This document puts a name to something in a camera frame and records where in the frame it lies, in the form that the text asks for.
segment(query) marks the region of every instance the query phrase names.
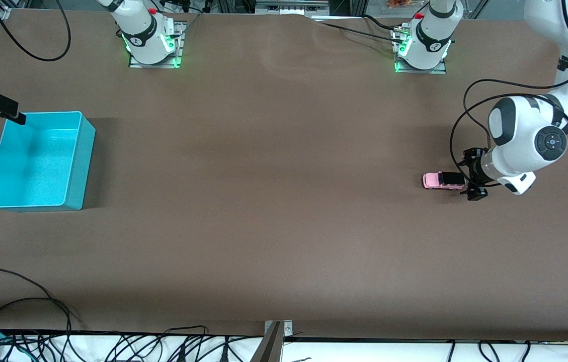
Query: toy car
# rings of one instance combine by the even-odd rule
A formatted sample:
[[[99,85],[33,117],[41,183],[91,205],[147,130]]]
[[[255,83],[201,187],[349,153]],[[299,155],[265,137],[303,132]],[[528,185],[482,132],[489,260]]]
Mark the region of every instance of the toy car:
[[[432,172],[422,176],[422,186],[427,190],[462,190],[465,177],[459,172]]]

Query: table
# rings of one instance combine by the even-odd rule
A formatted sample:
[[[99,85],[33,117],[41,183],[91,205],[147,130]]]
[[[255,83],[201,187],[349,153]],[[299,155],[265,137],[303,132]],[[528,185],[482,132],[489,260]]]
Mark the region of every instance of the table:
[[[568,339],[568,152],[522,197],[420,185],[453,169],[473,80],[553,80],[555,46],[524,23],[461,22],[447,75],[430,76],[302,16],[201,16],[182,68],[129,69],[109,14],[68,19],[54,63],[0,29],[0,92],[96,127],[86,208],[0,211],[0,266],[66,300],[80,328],[259,334],[292,319],[329,337]],[[57,12],[15,10],[8,25],[36,54],[64,47]],[[484,136],[465,121],[454,142],[461,154]],[[0,275],[0,303],[36,293]],[[31,305],[0,327],[60,319]]]

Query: wire bundle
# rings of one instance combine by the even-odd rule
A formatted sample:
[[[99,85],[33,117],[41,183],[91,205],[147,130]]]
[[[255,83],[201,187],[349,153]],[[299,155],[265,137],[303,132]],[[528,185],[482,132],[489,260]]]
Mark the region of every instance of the wire bundle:
[[[71,352],[76,355],[76,357],[81,360],[81,362],[88,362],[84,357],[82,357],[71,343],[70,336],[74,333],[72,329],[71,318],[73,316],[72,311],[70,308],[61,300],[55,298],[48,289],[44,286],[39,284],[38,282],[33,281],[25,277],[20,273],[16,273],[7,269],[0,268],[1,273],[6,273],[9,275],[14,275],[18,278],[24,279],[27,282],[33,284],[34,286],[38,287],[44,294],[44,297],[30,297],[30,298],[20,298],[18,300],[14,300],[12,302],[8,302],[0,307],[0,313],[8,307],[24,302],[51,302],[55,307],[57,307],[65,316],[65,331],[64,333],[51,333],[51,334],[42,334],[37,330],[0,330],[0,348],[5,347],[8,348],[8,352],[6,353],[5,357],[1,359],[1,362],[8,362],[9,357],[12,355],[13,350],[18,350],[21,353],[24,353],[29,357],[31,362],[66,362],[67,356],[66,352],[71,350]],[[183,343],[171,353],[167,362],[185,362],[186,357],[191,355],[194,350],[196,350],[196,356],[194,358],[194,362],[200,362],[204,357],[210,355],[213,351],[217,350],[218,348],[224,347],[224,349],[228,348],[229,352],[231,352],[239,362],[243,362],[240,357],[238,357],[237,353],[229,346],[229,344],[240,341],[243,339],[255,338],[255,337],[238,337],[235,339],[226,339],[224,343],[218,344],[217,346],[211,348],[207,352],[201,353],[201,346],[203,343],[210,341],[211,339],[215,338],[214,336],[208,335],[208,328],[204,325],[193,325],[188,327],[176,327],[176,328],[168,328],[161,334],[136,334],[136,335],[124,335],[122,332],[111,330],[109,332],[81,332],[81,335],[118,335],[119,339],[115,346],[110,350],[110,352],[105,356],[104,362],[116,362],[121,361],[121,356],[125,352],[132,351],[132,355],[125,359],[125,362],[132,362],[134,359],[140,359],[144,362],[144,358],[148,357],[153,353],[157,348],[159,349],[159,357],[157,360],[161,360],[164,354],[164,346],[162,341],[165,337],[179,335],[176,334],[176,331],[180,330],[191,330],[201,328],[202,333],[199,335],[188,335]],[[56,345],[55,339],[62,339],[61,345]],[[146,344],[143,344],[141,348],[135,349],[134,344],[141,342],[142,339],[148,339],[149,341]]]

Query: plastic storage bin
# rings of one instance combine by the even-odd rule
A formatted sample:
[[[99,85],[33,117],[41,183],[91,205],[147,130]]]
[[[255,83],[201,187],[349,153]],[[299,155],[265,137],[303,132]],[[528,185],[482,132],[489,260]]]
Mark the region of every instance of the plastic storage bin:
[[[95,128],[81,112],[24,113],[0,140],[0,209],[80,210]]]

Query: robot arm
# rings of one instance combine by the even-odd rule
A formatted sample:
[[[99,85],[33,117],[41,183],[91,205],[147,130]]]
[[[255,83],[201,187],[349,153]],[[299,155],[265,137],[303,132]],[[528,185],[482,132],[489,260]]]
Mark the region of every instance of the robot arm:
[[[174,20],[149,12],[143,0],[97,0],[123,32],[132,56],[143,64],[156,64],[174,53]]]
[[[559,66],[554,84],[568,80],[568,29],[562,13],[568,0],[527,0],[525,19],[540,35],[557,43]],[[472,181],[484,185],[492,179],[516,195],[526,192],[535,180],[534,171],[559,160],[567,150],[568,83],[544,95],[550,103],[534,97],[500,100],[489,115],[489,130],[495,146],[475,158],[470,166]]]
[[[407,29],[403,47],[397,55],[416,69],[432,69],[447,55],[451,35],[463,18],[460,0],[431,0],[424,18],[403,24]]]

